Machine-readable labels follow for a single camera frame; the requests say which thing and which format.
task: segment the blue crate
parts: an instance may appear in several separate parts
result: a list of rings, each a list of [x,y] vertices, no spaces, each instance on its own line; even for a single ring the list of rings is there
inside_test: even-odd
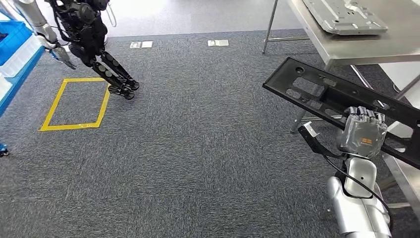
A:
[[[0,21],[0,32],[8,34],[0,42],[0,66],[2,66],[25,43],[32,32],[21,21]]]

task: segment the humanoid robot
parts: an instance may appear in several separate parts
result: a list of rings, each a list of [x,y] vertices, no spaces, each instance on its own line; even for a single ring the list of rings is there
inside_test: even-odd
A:
[[[105,50],[107,28],[102,23],[101,11],[105,10],[109,0],[45,0],[54,13],[60,36],[70,42],[70,51],[80,58],[84,65],[92,68],[110,86],[108,91],[130,100],[139,83]],[[67,66],[75,69],[65,49],[60,45],[57,35],[47,23],[35,0],[13,0],[14,5],[32,26],[42,45],[50,49],[51,54]],[[102,63],[99,56],[117,75],[114,75]]]

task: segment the robotic hand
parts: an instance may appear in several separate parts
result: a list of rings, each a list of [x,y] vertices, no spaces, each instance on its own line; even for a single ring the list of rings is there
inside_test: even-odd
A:
[[[338,150],[365,158],[378,155],[386,136],[385,116],[365,107],[349,107],[345,114],[349,116],[342,119],[346,128],[338,132]]]

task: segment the black metal frame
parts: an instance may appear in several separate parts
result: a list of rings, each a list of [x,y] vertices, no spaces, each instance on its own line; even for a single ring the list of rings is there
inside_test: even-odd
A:
[[[298,77],[319,85],[318,88],[323,87],[321,94],[315,96],[294,86]],[[404,152],[387,144],[382,146],[382,151],[420,169],[420,110],[293,58],[287,58],[262,86],[340,129],[344,129],[345,124],[328,115],[325,112],[327,109],[344,115],[345,109],[350,106],[363,106],[409,126],[413,129],[411,138],[400,138],[392,133],[386,136],[404,145]],[[388,107],[384,109],[376,106],[377,100]]]

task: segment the yellow tape square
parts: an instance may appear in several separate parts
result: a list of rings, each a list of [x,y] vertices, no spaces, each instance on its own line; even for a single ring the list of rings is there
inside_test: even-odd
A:
[[[45,118],[44,124],[41,126],[41,129],[39,131],[51,131],[51,130],[73,130],[73,129],[83,129],[83,128],[98,128],[101,125],[102,118],[104,118],[106,106],[108,105],[108,99],[109,99],[109,91],[105,91],[104,100],[102,101],[101,109],[99,111],[98,118],[96,122],[94,123],[83,123],[83,124],[71,124],[71,125],[50,125],[51,118],[53,117],[53,114],[55,112],[55,109],[57,108],[58,102],[60,101],[60,98],[64,92],[64,89],[67,85],[67,83],[70,82],[98,82],[98,81],[104,81],[103,78],[65,78],[63,80],[63,83],[57,93],[57,96],[54,99],[54,102],[52,103],[52,106],[50,108],[50,111],[47,114],[47,117]]]

